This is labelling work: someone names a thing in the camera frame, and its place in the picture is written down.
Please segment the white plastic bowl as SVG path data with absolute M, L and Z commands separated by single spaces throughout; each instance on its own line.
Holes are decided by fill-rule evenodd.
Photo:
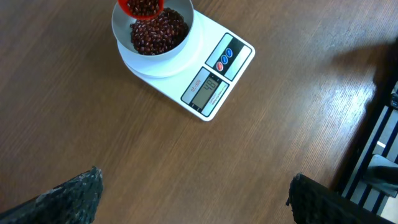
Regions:
M 192 33 L 194 22 L 196 22 L 197 20 L 192 1 L 191 0 L 164 0 L 164 1 L 165 1 L 164 9 L 171 8 L 184 17 L 184 21 L 187 23 L 189 31 L 188 35 L 180 45 L 178 45 L 173 50 L 160 55 L 141 55 L 134 49 L 134 46 L 131 43 L 130 25 L 135 23 L 137 19 L 128 16 L 120 8 L 118 2 L 116 3 L 113 9 L 113 14 L 111 19 L 113 34 L 118 43 L 121 44 L 124 48 L 126 48 L 127 51 L 130 52 L 133 56 L 149 60 L 163 60 L 177 55 L 187 45 L 188 38 L 191 36 Z

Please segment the orange measuring scoop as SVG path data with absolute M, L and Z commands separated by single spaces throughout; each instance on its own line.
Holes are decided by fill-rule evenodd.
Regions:
M 137 20 L 148 20 L 164 10 L 164 0 L 118 0 L 120 8 Z

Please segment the red beans in bowl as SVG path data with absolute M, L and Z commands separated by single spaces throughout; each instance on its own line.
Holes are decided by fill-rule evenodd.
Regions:
M 165 8 L 156 18 L 137 20 L 130 25 L 131 43 L 141 55 L 160 55 L 180 45 L 188 35 L 184 17 Z

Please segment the black metal frame rack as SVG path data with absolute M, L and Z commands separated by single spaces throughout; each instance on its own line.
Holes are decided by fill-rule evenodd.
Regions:
M 389 196 L 363 179 L 374 155 L 397 162 L 397 110 L 391 95 L 397 95 L 397 40 L 352 51 L 369 52 L 375 66 L 376 90 L 366 105 L 366 114 L 354 135 L 333 190 L 360 207 L 381 215 Z

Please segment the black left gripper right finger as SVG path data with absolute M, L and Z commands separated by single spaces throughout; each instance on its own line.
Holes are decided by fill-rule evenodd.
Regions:
M 286 205 L 297 224 L 392 224 L 301 173 L 290 183 Z

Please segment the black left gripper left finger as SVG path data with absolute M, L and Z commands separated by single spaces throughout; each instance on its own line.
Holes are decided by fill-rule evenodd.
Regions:
M 104 190 L 101 169 L 84 173 L 1 213 L 1 224 L 91 224 Z

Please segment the white digital kitchen scale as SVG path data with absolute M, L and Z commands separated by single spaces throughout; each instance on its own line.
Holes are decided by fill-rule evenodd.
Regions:
M 195 12 L 187 44 L 155 62 L 134 56 L 118 42 L 127 68 L 138 78 L 204 121 L 215 117 L 256 51 L 248 42 Z

